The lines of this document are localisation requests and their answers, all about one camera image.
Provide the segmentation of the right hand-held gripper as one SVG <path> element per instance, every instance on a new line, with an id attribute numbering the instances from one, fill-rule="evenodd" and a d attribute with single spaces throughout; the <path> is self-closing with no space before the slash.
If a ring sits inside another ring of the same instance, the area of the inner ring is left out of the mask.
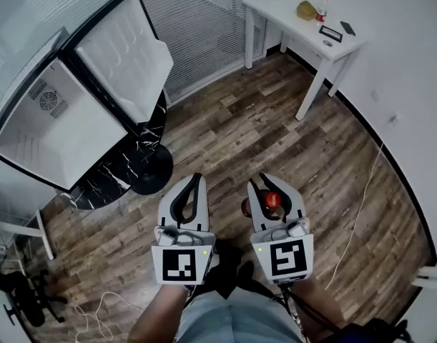
<path id="1" fill-rule="evenodd" d="M 265 189 L 250 179 L 247 196 L 253 228 L 250 237 L 257 259 L 270 284 L 307 279 L 313 273 L 313 235 L 297 189 L 261 172 Z"/>

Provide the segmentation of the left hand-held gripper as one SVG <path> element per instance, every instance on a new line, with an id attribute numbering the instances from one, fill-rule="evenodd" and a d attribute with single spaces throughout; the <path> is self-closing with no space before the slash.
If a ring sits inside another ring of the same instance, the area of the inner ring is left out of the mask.
<path id="1" fill-rule="evenodd" d="M 183 214 L 192 196 L 192 213 Z M 207 186 L 203 175 L 194 173 L 178 181 L 161 199 L 157 243 L 152 246 L 154 272 L 159 284 L 203 284 L 210 267 L 216 236 L 209 231 Z"/>

